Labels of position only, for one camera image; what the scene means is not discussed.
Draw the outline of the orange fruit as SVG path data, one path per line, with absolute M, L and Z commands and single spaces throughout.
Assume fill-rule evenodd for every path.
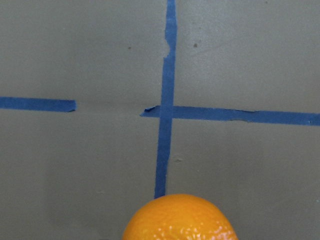
M 124 240 L 236 240 L 229 220 L 213 203 L 190 194 L 170 194 L 141 207 Z

